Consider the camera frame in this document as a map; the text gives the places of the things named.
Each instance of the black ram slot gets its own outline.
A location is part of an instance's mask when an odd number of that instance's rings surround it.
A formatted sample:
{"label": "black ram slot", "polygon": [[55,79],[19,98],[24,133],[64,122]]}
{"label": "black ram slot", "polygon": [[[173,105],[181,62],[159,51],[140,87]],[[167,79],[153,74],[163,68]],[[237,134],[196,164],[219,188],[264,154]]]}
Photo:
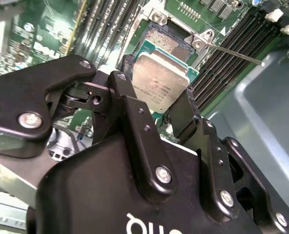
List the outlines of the black ram slot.
{"label": "black ram slot", "polygon": [[[239,53],[248,55],[246,52],[243,51],[240,52],[240,50],[245,47],[246,43],[248,42],[246,38],[254,36],[258,30],[251,31],[248,30],[245,35],[239,40],[239,42],[236,42],[233,44],[233,46],[230,48],[233,51],[237,51]],[[208,70],[207,73],[203,73],[204,77],[207,77],[206,82],[199,83],[198,86],[195,87],[194,90],[194,97],[195,99],[199,98],[199,96],[204,92],[204,89],[206,89],[207,86],[210,85],[210,83],[215,80],[215,77],[219,75],[219,73],[224,69],[224,67],[228,66],[228,64],[233,60],[235,60],[235,57],[233,55],[227,54],[227,53],[222,53],[221,59],[219,61],[220,64],[224,64],[224,66],[213,66],[212,69]]]}
{"label": "black ram slot", "polygon": [[[280,34],[262,14],[247,14],[223,41],[222,47],[255,58]],[[197,107],[203,111],[250,64],[246,60],[216,50],[192,84]]]}
{"label": "black ram slot", "polygon": [[[254,20],[254,18],[251,17],[251,15],[246,15],[244,19],[242,19],[240,21],[240,23],[237,25],[237,27],[235,27],[235,29],[231,32],[231,34],[223,41],[223,43],[221,44],[222,47],[228,48],[229,46],[232,45],[232,43],[234,43],[235,40],[237,40],[238,37],[240,36],[243,31],[244,28],[246,27],[246,25],[251,24],[252,20]],[[219,53],[220,51],[215,51],[212,56],[208,59],[208,61],[206,62],[206,64],[202,67],[200,73],[199,73],[199,77],[196,81],[194,81],[192,83],[192,87],[199,87],[199,85],[201,84],[201,82],[206,82],[206,76],[203,76],[203,73],[206,73],[210,68],[213,67],[213,65],[215,63],[218,62],[219,57],[221,57],[221,53]]]}
{"label": "black ram slot", "polygon": [[[250,56],[255,57],[259,54],[259,52],[261,50],[263,50],[273,39],[275,38],[275,35],[268,35],[267,37],[260,37],[258,41],[258,43],[256,43],[256,40],[254,40],[254,44],[252,47],[256,47],[254,50],[254,53],[251,54]],[[249,65],[250,62],[246,61],[246,60],[242,60],[239,58],[234,59],[234,62],[231,64],[230,66],[230,70],[225,70],[224,73],[221,75],[221,82],[220,84],[216,83],[214,85],[212,85],[211,90],[208,89],[208,93],[207,95],[204,95],[203,97],[199,98],[196,103],[197,106],[202,108],[205,105],[205,102],[208,103],[208,99],[210,98],[211,100],[215,99],[221,91],[223,91],[223,88],[225,88],[230,82],[233,82],[237,76],[241,73],[241,71],[243,69],[246,68],[247,65]],[[215,89],[218,89],[219,92],[211,92]]]}
{"label": "black ram slot", "polygon": [[[268,37],[267,39],[263,40],[262,43],[258,46],[257,50],[255,51],[254,54],[252,54],[252,56],[257,56],[260,51],[262,51],[272,40],[274,40],[276,38],[275,35],[272,35],[271,37]],[[206,98],[204,98],[204,100],[202,102],[200,102],[197,106],[200,107],[200,109],[204,110],[207,105],[209,105],[227,86],[228,84],[230,84],[231,82],[233,82],[238,75],[240,75],[240,73],[250,64],[250,62],[246,61],[246,60],[242,60],[241,61],[241,65],[239,68],[237,68],[237,72],[232,73],[231,76],[229,76],[228,73],[225,74],[225,77],[228,77],[228,79],[225,81],[225,83],[223,83],[222,85],[219,86],[219,89],[216,90],[215,93],[213,94],[209,94]]]}
{"label": "black ram slot", "polygon": [[[241,54],[252,56],[251,51],[256,46],[258,42],[264,37],[267,37],[264,30],[256,30],[256,34],[253,34],[254,40],[250,41],[243,41],[241,44],[238,44],[238,47],[235,48],[235,51],[238,51]],[[237,68],[239,63],[242,59],[239,59],[235,56],[228,55],[227,58],[224,60],[225,63],[228,63],[226,67],[220,68],[220,70],[215,70],[212,73],[212,79],[208,81],[209,84],[211,84],[211,87],[218,88],[219,83],[223,81],[224,74],[231,74],[233,70]],[[197,96],[195,96],[195,99],[197,100],[203,100],[205,96],[208,94],[210,90],[209,89],[203,89],[197,93]]]}

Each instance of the screw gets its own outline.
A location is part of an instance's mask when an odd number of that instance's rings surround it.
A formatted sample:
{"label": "screw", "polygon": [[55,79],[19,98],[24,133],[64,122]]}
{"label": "screw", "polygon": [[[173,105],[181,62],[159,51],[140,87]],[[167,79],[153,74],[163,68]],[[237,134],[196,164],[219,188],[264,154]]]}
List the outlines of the screw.
{"label": "screw", "polygon": [[117,76],[119,78],[121,78],[122,80],[126,80],[126,76],[124,74],[122,74],[122,73],[119,73]]}
{"label": "screw", "polygon": [[162,18],[163,18],[163,17],[162,17],[162,14],[161,14],[160,12],[155,12],[155,13],[152,15],[152,19],[153,19],[153,21],[156,22],[156,23],[161,22]]}
{"label": "screw", "polygon": [[88,68],[88,69],[91,68],[89,62],[87,62],[86,60],[81,61],[81,62],[80,62],[80,65],[83,66],[83,67],[85,67],[85,68]]}
{"label": "screw", "polygon": [[35,129],[42,124],[42,119],[34,113],[23,113],[19,116],[19,124],[24,128]]}
{"label": "screw", "polygon": [[233,207],[232,196],[226,190],[220,191],[220,195],[226,206]]}
{"label": "screw", "polygon": [[284,218],[284,216],[283,216],[282,214],[276,213],[276,217],[277,217],[278,222],[279,222],[282,226],[284,226],[284,227],[287,227],[287,226],[288,226],[287,221],[286,221],[286,219]]}
{"label": "screw", "polygon": [[87,133],[87,136],[88,137],[92,137],[94,135],[94,133],[92,132],[92,131],[89,131],[88,133]]}
{"label": "screw", "polygon": [[155,170],[155,174],[159,181],[161,181],[164,184],[169,184],[172,180],[172,176],[170,175],[170,172],[164,168],[164,167],[157,167]]}
{"label": "screw", "polygon": [[96,95],[96,96],[94,96],[94,97],[92,98],[92,103],[93,103],[94,105],[99,105],[100,102],[101,102],[101,97],[100,97],[100,96]]}
{"label": "screw", "polygon": [[211,127],[211,128],[214,127],[214,125],[210,121],[206,121],[206,123],[208,124],[209,127]]}
{"label": "screw", "polygon": [[238,147],[238,143],[237,143],[234,139],[231,139],[231,143],[232,143],[235,147]]}
{"label": "screw", "polygon": [[196,49],[199,49],[202,46],[202,42],[200,40],[196,40],[192,45],[194,45]]}

